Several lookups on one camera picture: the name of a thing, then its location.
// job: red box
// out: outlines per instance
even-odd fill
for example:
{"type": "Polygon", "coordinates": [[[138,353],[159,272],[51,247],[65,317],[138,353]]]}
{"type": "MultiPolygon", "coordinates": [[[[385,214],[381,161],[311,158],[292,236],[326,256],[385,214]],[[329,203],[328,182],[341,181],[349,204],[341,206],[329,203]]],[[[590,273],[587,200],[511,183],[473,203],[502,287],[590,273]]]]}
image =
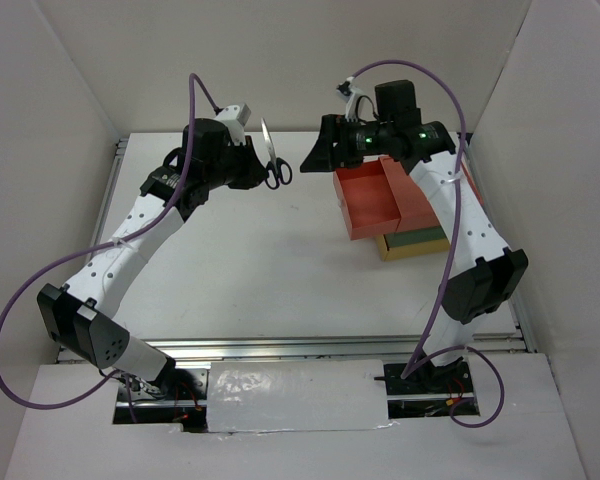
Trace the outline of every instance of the red box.
{"type": "MultiPolygon", "coordinates": [[[[482,203],[466,169],[465,175],[482,203]]],[[[333,184],[351,240],[440,225],[424,193],[391,157],[339,168],[333,184]]]]}

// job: yellow box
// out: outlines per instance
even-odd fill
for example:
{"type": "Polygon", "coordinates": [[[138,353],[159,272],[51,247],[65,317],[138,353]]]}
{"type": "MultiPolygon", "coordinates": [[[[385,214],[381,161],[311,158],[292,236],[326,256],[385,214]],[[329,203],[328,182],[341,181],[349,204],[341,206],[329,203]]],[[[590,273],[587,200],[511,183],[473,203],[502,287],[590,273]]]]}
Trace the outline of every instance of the yellow box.
{"type": "Polygon", "coordinates": [[[380,258],[384,262],[449,250],[449,241],[446,238],[431,240],[430,242],[414,243],[413,245],[405,245],[403,247],[389,248],[384,235],[378,235],[376,236],[376,244],[378,245],[380,258]]]}

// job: white floor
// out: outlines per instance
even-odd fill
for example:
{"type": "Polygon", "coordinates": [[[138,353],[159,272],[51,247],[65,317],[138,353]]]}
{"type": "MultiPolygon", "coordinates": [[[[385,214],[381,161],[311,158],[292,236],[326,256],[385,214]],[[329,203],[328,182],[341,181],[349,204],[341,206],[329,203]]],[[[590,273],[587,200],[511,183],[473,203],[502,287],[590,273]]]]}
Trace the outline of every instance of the white floor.
{"type": "MultiPolygon", "coordinates": [[[[546,358],[490,358],[507,386],[506,404],[494,424],[478,430],[449,418],[405,419],[356,432],[234,435],[112,425],[117,386],[110,382],[73,407],[28,410],[6,478],[584,480],[546,358]]],[[[481,411],[490,415],[497,384],[483,362],[470,363],[481,411]]],[[[31,399],[69,398],[99,378],[89,365],[43,366],[31,399]]]]}
{"type": "MultiPolygon", "coordinates": [[[[132,285],[116,321],[144,339],[419,335],[446,254],[382,262],[372,239],[351,242],[331,174],[300,174],[316,133],[273,133],[295,169],[288,187],[211,192],[132,285]]],[[[259,157],[266,149],[253,134],[259,157]]],[[[104,237],[180,133],[133,134],[104,237]]],[[[480,333],[515,333],[507,306],[480,333]]]]}

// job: gray wall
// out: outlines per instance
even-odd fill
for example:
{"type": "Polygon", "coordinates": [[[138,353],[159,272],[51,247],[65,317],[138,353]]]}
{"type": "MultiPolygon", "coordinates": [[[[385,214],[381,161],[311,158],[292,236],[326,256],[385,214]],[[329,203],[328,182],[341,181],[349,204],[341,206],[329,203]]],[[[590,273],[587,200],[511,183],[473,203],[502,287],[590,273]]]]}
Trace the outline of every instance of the gray wall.
{"type": "MultiPolygon", "coordinates": [[[[87,245],[113,145],[35,10],[0,0],[0,311],[31,273],[87,245]]],[[[35,303],[39,285],[17,304],[0,345],[4,375],[25,398],[54,350],[35,303]]],[[[0,392],[0,478],[23,413],[0,392]]]]}
{"type": "Polygon", "coordinates": [[[585,469],[600,479],[600,7],[534,0],[472,145],[585,469]]]}
{"type": "MultiPolygon", "coordinates": [[[[246,101],[249,128],[316,130],[344,111],[335,86],[382,58],[429,67],[457,91],[473,129],[530,0],[40,0],[85,79],[123,132],[180,130],[187,75],[219,103],[246,101]]],[[[424,117],[457,129],[439,87],[403,67],[360,85],[416,82],[424,117]]],[[[205,105],[202,114],[210,115],[205,105]]]]}

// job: scissors blade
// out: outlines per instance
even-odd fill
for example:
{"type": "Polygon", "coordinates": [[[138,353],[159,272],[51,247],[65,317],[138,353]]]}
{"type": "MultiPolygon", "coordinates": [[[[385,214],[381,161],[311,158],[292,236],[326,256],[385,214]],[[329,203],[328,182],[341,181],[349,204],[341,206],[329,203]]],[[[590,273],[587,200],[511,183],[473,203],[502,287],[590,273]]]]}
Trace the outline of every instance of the scissors blade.
{"type": "Polygon", "coordinates": [[[269,129],[267,128],[267,123],[262,119],[262,135],[264,136],[264,144],[267,146],[267,150],[269,151],[269,156],[271,157],[271,161],[275,165],[276,163],[276,151],[273,148],[273,142],[271,141],[271,135],[269,134],[269,129]]]}

